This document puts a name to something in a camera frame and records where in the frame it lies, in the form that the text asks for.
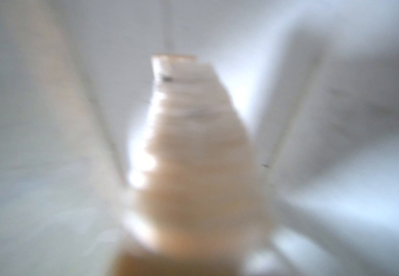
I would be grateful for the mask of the white tote bag yellow handles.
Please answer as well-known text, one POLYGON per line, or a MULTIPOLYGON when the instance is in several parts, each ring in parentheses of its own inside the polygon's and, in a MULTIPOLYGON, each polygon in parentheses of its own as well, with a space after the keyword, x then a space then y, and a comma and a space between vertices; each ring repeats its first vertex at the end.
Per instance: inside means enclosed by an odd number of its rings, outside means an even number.
POLYGON ((211 62, 278 222, 250 274, 399 276, 399 1, 0 1, 0 276, 103 276, 152 54, 211 62))

